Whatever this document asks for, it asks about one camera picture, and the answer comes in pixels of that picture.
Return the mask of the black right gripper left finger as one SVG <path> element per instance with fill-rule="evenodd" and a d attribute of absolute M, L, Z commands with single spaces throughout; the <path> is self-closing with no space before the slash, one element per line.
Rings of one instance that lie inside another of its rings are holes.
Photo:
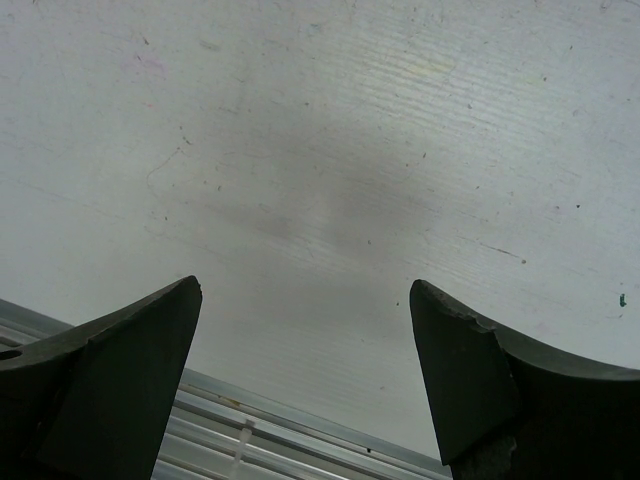
<path fill-rule="evenodd" d="M 188 276 L 48 338 L 2 338 L 2 478 L 150 478 L 201 304 Z"/>

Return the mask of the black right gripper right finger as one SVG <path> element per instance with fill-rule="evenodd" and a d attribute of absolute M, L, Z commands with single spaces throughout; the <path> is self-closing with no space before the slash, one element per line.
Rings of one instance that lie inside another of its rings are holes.
<path fill-rule="evenodd" d="M 424 281 L 409 304 L 440 458 L 456 479 L 635 479 L 639 373 L 535 340 Z"/>

